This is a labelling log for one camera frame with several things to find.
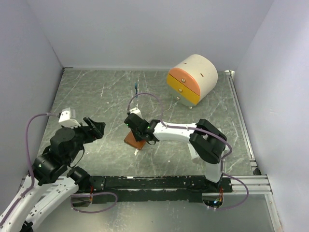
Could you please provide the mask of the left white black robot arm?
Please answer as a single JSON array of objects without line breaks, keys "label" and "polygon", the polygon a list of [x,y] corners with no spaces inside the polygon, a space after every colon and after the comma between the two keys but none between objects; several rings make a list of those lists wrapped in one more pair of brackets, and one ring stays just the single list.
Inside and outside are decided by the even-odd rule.
[{"label": "left white black robot arm", "polygon": [[85,125],[75,118],[59,117],[61,128],[50,140],[50,145],[34,162],[29,173],[6,210],[0,217],[2,232],[31,232],[66,198],[91,189],[90,175],[82,168],[72,166],[55,190],[41,196],[67,171],[84,145],[101,139],[106,124],[84,117]]}]

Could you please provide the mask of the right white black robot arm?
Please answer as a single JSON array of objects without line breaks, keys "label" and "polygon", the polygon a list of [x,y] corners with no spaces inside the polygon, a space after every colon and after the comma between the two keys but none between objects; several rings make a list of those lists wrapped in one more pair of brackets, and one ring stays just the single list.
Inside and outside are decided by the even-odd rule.
[{"label": "right white black robot arm", "polygon": [[177,124],[153,119],[150,122],[135,113],[124,120],[136,142],[157,143],[178,141],[189,145],[190,154],[199,156],[206,163],[205,188],[216,192],[222,185],[222,153],[227,145],[226,136],[206,119],[197,123]]}]

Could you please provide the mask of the brown leather card holder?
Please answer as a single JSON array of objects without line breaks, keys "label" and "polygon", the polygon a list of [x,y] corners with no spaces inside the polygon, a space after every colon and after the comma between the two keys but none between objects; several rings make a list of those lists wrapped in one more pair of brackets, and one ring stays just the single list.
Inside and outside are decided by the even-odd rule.
[{"label": "brown leather card holder", "polygon": [[128,135],[125,137],[124,142],[128,145],[130,145],[131,147],[137,149],[137,150],[141,150],[144,145],[146,144],[145,140],[142,141],[136,141],[133,133],[130,131],[128,133]]}]

